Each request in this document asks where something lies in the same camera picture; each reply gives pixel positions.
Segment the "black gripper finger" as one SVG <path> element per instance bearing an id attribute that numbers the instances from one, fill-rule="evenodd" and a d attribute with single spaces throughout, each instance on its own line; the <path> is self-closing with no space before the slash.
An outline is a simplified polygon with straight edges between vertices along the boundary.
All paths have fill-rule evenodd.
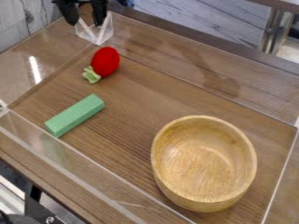
<path id="1" fill-rule="evenodd" d="M 77 3 L 78 0 L 57 0 L 61 13 L 70 25 L 75 25 L 81 19 Z"/>
<path id="2" fill-rule="evenodd" d="M 90 0 L 95 26 L 102 26 L 109 14 L 109 0 Z"/>

